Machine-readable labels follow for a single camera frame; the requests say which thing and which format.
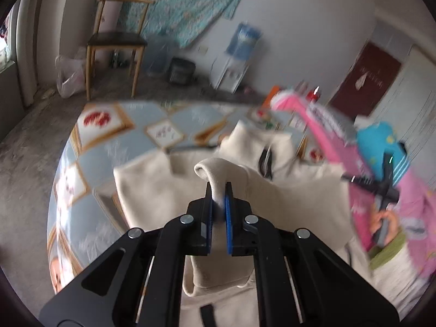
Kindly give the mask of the green sleeve forearm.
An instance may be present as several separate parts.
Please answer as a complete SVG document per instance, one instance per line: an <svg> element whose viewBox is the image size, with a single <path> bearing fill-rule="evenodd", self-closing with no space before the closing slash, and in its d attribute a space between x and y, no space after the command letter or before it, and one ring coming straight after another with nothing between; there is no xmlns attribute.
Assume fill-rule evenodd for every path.
<svg viewBox="0 0 436 327"><path fill-rule="evenodd" d="M385 247L374 246L369 252L370 269L376 270L391 261L406 246L406 236L400 231Z"/></svg>

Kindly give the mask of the right hand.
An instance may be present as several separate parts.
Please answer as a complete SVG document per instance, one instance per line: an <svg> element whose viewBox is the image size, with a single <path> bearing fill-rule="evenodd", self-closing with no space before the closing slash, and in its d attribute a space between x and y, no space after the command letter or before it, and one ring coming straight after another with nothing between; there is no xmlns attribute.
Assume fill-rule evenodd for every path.
<svg viewBox="0 0 436 327"><path fill-rule="evenodd" d="M370 216L370 232L377 247L386 247L399 234L399 220L392 210L376 210Z"/></svg>

